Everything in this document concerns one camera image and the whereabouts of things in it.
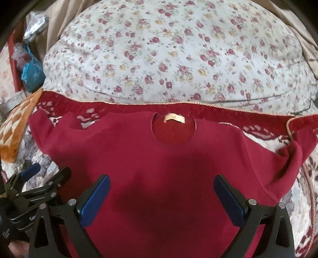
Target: beige curtain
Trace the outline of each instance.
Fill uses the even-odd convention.
[[[33,50],[43,61],[48,50],[59,40],[65,27],[82,11],[100,0],[57,0],[45,14],[50,18],[48,29],[36,39]]]
[[[318,46],[297,16],[280,0],[251,0],[280,18],[295,34],[302,47],[303,55],[318,79]]]

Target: bed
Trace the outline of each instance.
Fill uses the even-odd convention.
[[[289,120],[298,123],[293,114],[305,114],[308,120],[303,117],[299,123],[318,128],[311,116],[317,113],[313,101],[318,49],[310,38],[312,32],[300,33],[293,26],[295,17],[288,20],[279,11],[275,16],[260,4],[265,6],[263,1],[243,0],[182,4],[102,0],[78,15],[46,53],[43,89],[47,92],[37,108],[56,123],[61,110],[70,108],[66,103],[76,103],[74,110],[85,127],[102,115],[96,101],[189,101],[238,108],[247,114],[284,114],[278,116],[284,126]],[[288,143],[283,129],[274,132],[274,127],[251,121],[239,127],[272,151]],[[3,163],[6,176],[19,172],[26,159],[39,162],[42,169],[25,190],[43,185],[58,170],[38,149],[29,127],[16,162]],[[282,200],[291,217],[297,257],[308,254],[318,234],[311,216],[317,210],[317,166],[318,147]]]

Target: human hand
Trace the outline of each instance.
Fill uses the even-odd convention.
[[[13,240],[9,244],[9,248],[16,258],[23,258],[23,255],[29,253],[29,243],[24,241]]]

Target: patterned blanket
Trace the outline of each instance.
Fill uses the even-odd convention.
[[[217,107],[210,104],[174,103],[148,105],[120,105],[104,102],[78,102],[54,92],[43,92],[37,108],[43,109],[53,124],[67,112],[73,112],[82,121],[83,127],[94,123],[109,112],[130,113],[153,111],[166,115],[169,112],[185,117],[208,119],[219,123],[229,123],[244,131],[246,136],[263,147],[276,151],[288,144],[293,132],[305,125],[318,132],[318,115],[293,117],[288,115],[261,114]],[[30,179],[24,190],[42,186],[58,170],[57,165],[36,146],[29,127],[22,139],[17,161],[3,163],[3,169],[10,177],[19,172],[25,159],[40,163],[41,172]],[[316,240],[316,209],[318,196],[318,147],[299,170],[299,174],[289,193],[282,202],[287,206],[293,227],[296,257],[305,257]]]

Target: blue gripper pad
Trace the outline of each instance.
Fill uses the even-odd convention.
[[[100,207],[102,206],[110,189],[110,178],[104,175],[104,178],[100,181],[98,186],[95,188],[91,196],[87,199],[85,204],[80,210],[79,223],[82,227],[90,226]]]
[[[39,163],[34,163],[27,170],[21,172],[20,178],[22,182],[27,182],[31,177],[35,176],[41,170],[41,166]]]
[[[213,188],[232,224],[236,227],[243,227],[245,225],[244,209],[219,176],[214,178]]]

